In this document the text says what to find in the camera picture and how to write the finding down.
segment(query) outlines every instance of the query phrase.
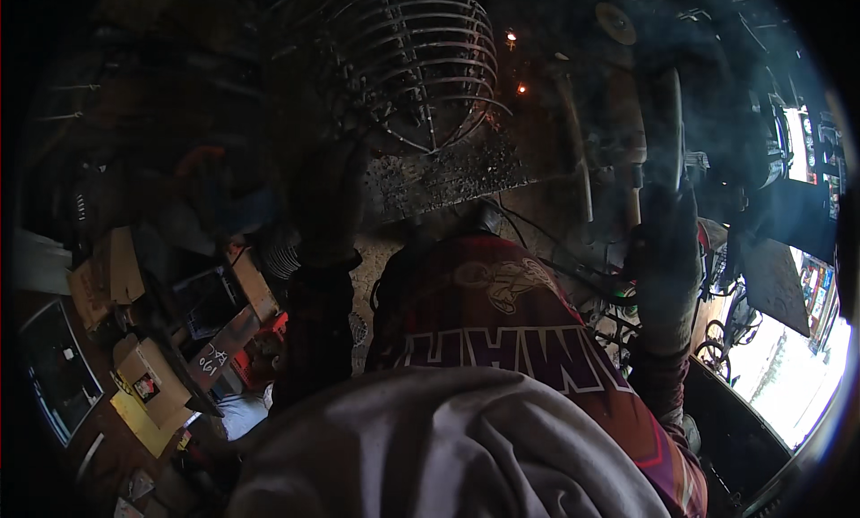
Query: wire basket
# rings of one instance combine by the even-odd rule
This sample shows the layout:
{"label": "wire basket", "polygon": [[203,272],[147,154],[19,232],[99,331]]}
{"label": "wire basket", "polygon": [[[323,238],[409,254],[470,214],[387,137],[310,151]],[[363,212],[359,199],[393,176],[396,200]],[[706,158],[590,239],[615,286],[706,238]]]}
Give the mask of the wire basket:
{"label": "wire basket", "polygon": [[355,0],[325,33],[329,107],[341,127],[357,114],[381,129],[371,145],[385,153],[439,152],[475,132],[491,105],[507,111],[494,99],[493,29],[475,0]]}

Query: metal wire frame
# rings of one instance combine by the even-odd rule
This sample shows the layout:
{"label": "metal wire frame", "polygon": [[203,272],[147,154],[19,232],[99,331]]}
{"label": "metal wire frame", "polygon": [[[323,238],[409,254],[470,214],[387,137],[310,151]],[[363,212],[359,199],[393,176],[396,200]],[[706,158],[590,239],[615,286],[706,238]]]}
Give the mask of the metal wire frame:
{"label": "metal wire frame", "polygon": [[[373,8],[364,10],[362,6],[365,5],[372,5]],[[421,12],[421,7],[428,5],[436,8],[442,6],[443,9]],[[344,26],[342,21],[348,17],[348,11],[356,9],[360,15]],[[404,9],[417,12],[409,14]],[[456,13],[455,9],[467,10],[468,13]],[[368,23],[371,18],[380,16],[383,18],[381,22]],[[439,19],[442,23],[409,27],[409,22],[432,19]],[[458,23],[444,23],[451,20],[457,20]],[[386,28],[394,30],[382,38],[374,38]],[[331,41],[335,65],[342,69],[340,78],[345,81],[347,92],[357,104],[364,107],[373,122],[410,147],[424,153],[436,153],[455,145],[477,130],[491,105],[511,114],[509,109],[494,99],[498,63],[492,25],[486,11],[475,0],[355,0],[329,19],[328,29],[360,31],[341,41]],[[463,38],[439,39],[439,34],[462,35]],[[393,49],[382,53],[373,52],[389,43],[395,44]],[[355,52],[350,52],[351,48],[356,48]],[[419,56],[421,52],[435,48],[449,48],[451,55],[439,56],[435,53],[433,58],[426,60]],[[434,66],[452,75],[429,78],[426,70]],[[385,89],[386,84],[394,82],[403,74],[408,74],[413,80],[393,90]],[[438,85],[454,83],[463,84],[462,94],[453,94],[450,89],[446,94],[437,93]],[[469,111],[463,121],[440,141],[431,106],[458,100],[471,101]],[[426,123],[428,145],[416,143],[391,127],[391,118],[402,115],[404,108],[417,112],[419,126]],[[480,110],[478,116],[474,116],[476,109]]]}

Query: bicycle wheel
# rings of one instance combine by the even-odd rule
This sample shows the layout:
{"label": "bicycle wheel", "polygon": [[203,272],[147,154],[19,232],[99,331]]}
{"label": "bicycle wheel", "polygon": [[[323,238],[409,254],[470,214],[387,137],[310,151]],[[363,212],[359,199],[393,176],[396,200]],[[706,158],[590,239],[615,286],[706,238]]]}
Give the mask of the bicycle wheel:
{"label": "bicycle wheel", "polygon": [[719,320],[711,320],[704,329],[704,340],[719,342],[720,348],[724,344],[725,336],[726,328]]}
{"label": "bicycle wheel", "polygon": [[720,342],[705,341],[699,344],[694,352],[694,356],[701,360],[704,366],[709,368],[711,372],[723,378],[727,384],[731,383],[732,364],[728,360],[728,356],[722,354],[722,344]]}

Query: cardboard box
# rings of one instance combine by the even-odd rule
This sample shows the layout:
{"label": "cardboard box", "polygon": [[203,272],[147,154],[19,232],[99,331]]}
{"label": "cardboard box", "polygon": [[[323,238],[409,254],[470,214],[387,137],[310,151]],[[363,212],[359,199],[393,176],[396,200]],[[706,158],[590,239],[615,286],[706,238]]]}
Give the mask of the cardboard box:
{"label": "cardboard box", "polygon": [[93,330],[115,304],[128,306],[144,295],[131,227],[113,229],[99,240],[92,257],[68,280],[75,308],[87,330]]}
{"label": "cardboard box", "polygon": [[92,259],[77,267],[68,277],[71,298],[77,313],[81,315],[83,327],[93,330],[109,313],[110,309],[99,296],[99,285],[93,276]]}
{"label": "cardboard box", "polygon": [[146,415],[158,426],[173,425],[191,398],[152,339],[129,333],[113,347],[113,364]]}

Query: cardboard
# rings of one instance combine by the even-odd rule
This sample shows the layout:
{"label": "cardboard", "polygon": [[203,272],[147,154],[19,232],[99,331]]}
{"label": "cardboard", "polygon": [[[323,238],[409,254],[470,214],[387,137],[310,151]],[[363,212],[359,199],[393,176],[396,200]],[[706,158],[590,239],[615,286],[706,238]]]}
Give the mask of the cardboard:
{"label": "cardboard", "polygon": [[92,259],[86,261],[68,276],[71,298],[83,327],[92,331],[109,313],[110,308],[99,296],[99,286],[93,276]]}
{"label": "cardboard", "polygon": [[233,273],[245,293],[245,298],[251,303],[257,318],[266,322],[280,312],[278,301],[272,295],[266,280],[263,278],[254,261],[251,259],[251,250],[240,250],[239,256],[227,253],[227,258],[233,263]]}
{"label": "cardboard", "polygon": [[93,258],[99,263],[103,291],[113,302],[129,306],[144,295],[131,227],[113,229],[103,237],[95,246]]}
{"label": "cardboard", "polygon": [[134,333],[113,347],[113,364],[146,415],[159,428],[176,422],[191,398],[152,339],[138,342]]}
{"label": "cardboard", "polygon": [[115,304],[131,305],[144,295],[131,227],[113,229],[95,245],[93,255],[69,276],[75,308],[93,330]]}

